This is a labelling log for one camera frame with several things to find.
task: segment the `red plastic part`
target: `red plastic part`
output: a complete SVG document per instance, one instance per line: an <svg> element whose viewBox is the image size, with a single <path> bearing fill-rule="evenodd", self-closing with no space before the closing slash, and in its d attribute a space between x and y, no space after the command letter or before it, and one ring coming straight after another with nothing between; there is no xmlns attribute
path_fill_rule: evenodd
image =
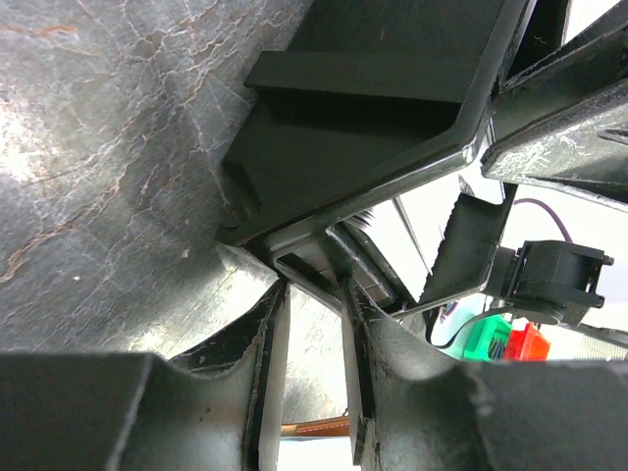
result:
<svg viewBox="0 0 628 471"><path fill-rule="evenodd" d="M550 352L550 343L532 324L524 331L512 331L506 346L504 360L545 361Z"/></svg>

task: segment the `green plastic part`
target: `green plastic part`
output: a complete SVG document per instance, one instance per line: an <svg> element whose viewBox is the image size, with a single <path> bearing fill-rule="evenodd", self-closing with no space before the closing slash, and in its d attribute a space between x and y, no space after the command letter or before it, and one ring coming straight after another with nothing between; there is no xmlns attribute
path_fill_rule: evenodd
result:
<svg viewBox="0 0 628 471"><path fill-rule="evenodd" d="M512 326L501 316L493 316L478 322L464 347L463 358L474 361L491 361L489 347L493 340L508 343Z"/></svg>

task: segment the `gray marbled surface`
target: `gray marbled surface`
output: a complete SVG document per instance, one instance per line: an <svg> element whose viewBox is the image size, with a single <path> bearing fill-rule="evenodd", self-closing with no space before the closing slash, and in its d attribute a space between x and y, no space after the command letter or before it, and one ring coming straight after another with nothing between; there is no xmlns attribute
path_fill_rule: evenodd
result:
<svg viewBox="0 0 628 471"><path fill-rule="evenodd" d="M213 240L219 163L308 4L0 3L1 348L172 355L253 304L270 276ZM286 418L342 411L339 320L293 304Z"/></svg>

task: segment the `black cable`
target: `black cable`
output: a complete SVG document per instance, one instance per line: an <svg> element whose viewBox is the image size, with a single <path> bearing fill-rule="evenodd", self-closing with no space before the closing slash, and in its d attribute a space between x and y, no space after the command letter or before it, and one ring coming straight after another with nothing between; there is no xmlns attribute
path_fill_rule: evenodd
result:
<svg viewBox="0 0 628 471"><path fill-rule="evenodd" d="M489 309L488 311L485 311L482 314L478 314L477 316L472 317L467 322L462 324L460 329L458 329L456 331L456 333L453 334L453 337L451 339L449 339L449 341L446 344L444 344L444 345L434 345L432 343L432 330L434 329L434 326L436 325L436 320L438 319L438 311L437 311L436 317L434 317L434 314L432 314L432 319L430 319L430 322L428 322L427 325L426 325L425 340L427 340L428 343L431 346L434 346L436 348L440 348L440 349L449 348L449 347L451 347L453 345L453 343L455 342L455 338L458 337L458 334L460 334L460 332L462 332L462 329L464 329L465 327L469 327L469 326L475 324L476 322L483 321L484 319L488 319L489 317L498 316L498 315L501 315L501 314L506 314L506 313L510 312L511 310L512 310L512 308L506 307L506 306L504 306L504 307L495 307L493 309Z"/></svg>

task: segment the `wire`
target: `wire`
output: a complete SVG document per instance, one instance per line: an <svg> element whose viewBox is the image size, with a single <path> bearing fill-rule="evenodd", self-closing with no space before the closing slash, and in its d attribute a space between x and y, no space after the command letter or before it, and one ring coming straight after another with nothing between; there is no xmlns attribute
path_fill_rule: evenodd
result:
<svg viewBox="0 0 628 471"><path fill-rule="evenodd" d="M501 315L501 314L506 314L506 313L510 312L511 310L512 310L511 307L505 307L505 306L504 307L496 307L496 308L493 308L493 309L489 309L488 311L485 311L482 314L478 314L475 317L472 317L467 322L462 324L462 326L456 331L456 333L453 334L453 337L451 337L451 339L449 339L449 341L447 343L445 343L444 345L434 345L432 343L432 330L434 329L434 325L436 324L436 318L434 318L433 320L431 320L431 322L428 322L427 325L426 325L425 340L427 340L428 343L431 346L434 346L436 348L439 348L439 349L449 348L449 347L451 347L453 345L453 343L455 342L455 338L458 337L458 334L460 334L460 332L462 332L462 330L465 327L469 327L469 326L475 324L476 322L483 321L484 319L487 319L489 317L498 316L498 315Z"/></svg>
<svg viewBox="0 0 628 471"><path fill-rule="evenodd" d="M517 199L514 202L514 204L523 204L523 203L536 204L537 206L543 208L551 216L553 221L558 226L558 229L560 230L560 233L562 234L562 238L565 239L565 242L573 243L573 239L571 238L571 235L569 235L569 231L565 227L562 220L558 217L556 212L553 209L551 209L545 202L541 201L540 199L535 199L535 198L521 198L521 199Z"/></svg>

